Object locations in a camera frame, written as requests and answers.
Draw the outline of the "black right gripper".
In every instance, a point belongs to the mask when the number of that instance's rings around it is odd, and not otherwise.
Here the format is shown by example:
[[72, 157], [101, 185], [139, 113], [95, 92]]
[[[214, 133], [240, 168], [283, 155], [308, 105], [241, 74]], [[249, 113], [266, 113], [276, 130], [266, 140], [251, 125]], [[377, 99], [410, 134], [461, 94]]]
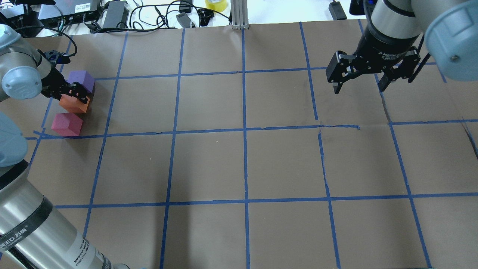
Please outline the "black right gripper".
[[413, 44], [418, 36], [392, 38], [373, 26], [364, 29], [354, 53], [338, 50], [326, 68], [326, 79], [339, 94], [343, 84], [363, 74], [384, 73], [378, 88], [384, 92], [398, 78], [411, 78], [420, 60]]

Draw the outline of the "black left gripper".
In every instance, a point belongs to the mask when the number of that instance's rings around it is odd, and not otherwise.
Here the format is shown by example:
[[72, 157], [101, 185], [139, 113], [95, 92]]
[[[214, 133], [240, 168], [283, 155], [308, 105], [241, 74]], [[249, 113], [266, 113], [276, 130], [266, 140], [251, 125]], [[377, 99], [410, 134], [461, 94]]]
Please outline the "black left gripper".
[[82, 84], [79, 82], [68, 83], [62, 73], [56, 69], [58, 63], [70, 63], [70, 56], [56, 50], [45, 53], [38, 49], [38, 53], [42, 56], [40, 63], [46, 64], [46, 70], [48, 71], [48, 74], [41, 75], [41, 94], [43, 96], [61, 99], [62, 95], [65, 94], [75, 97], [77, 103], [88, 104], [90, 102], [89, 92]]

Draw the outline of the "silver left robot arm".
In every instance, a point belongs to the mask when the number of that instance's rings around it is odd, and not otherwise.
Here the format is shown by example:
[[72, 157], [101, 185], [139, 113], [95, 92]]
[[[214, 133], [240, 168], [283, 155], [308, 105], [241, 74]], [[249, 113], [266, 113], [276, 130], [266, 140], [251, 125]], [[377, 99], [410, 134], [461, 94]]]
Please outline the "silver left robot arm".
[[[57, 64], [70, 55], [33, 48], [21, 35], [23, 28], [1, 25], [1, 101], [32, 99], [39, 94], [59, 101], [70, 99], [77, 109], [64, 119], [66, 136], [78, 136], [94, 79], [67, 82]], [[28, 144], [22, 131], [1, 114], [1, 252], [26, 269], [126, 269], [99, 252], [28, 180]]]

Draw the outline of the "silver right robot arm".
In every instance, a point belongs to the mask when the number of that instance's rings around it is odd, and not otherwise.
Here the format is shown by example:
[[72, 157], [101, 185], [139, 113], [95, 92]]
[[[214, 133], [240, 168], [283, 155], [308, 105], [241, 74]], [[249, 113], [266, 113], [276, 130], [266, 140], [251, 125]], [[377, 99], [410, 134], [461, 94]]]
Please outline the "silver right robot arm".
[[334, 93], [363, 74], [383, 73], [381, 92], [397, 79], [411, 83], [429, 58], [451, 80], [477, 80], [476, 0], [352, 0], [349, 11], [367, 26], [356, 51], [336, 51], [326, 68]]

